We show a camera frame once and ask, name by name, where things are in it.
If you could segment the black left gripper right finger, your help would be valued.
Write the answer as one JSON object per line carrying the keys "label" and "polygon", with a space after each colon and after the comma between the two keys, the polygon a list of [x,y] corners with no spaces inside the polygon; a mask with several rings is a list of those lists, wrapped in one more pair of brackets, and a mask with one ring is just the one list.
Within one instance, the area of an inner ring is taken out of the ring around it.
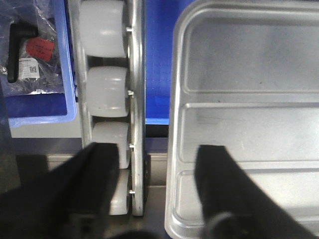
{"label": "black left gripper right finger", "polygon": [[315,239],[267,196],[225,146],[200,145],[194,170],[203,239]]}

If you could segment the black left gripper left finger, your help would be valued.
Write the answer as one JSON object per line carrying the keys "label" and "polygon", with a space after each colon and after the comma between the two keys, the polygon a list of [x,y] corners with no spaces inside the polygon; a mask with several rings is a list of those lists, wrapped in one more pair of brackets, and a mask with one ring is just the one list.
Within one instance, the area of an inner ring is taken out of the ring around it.
{"label": "black left gripper left finger", "polygon": [[3,239],[101,239],[119,178],[119,150],[91,143],[0,197]]}

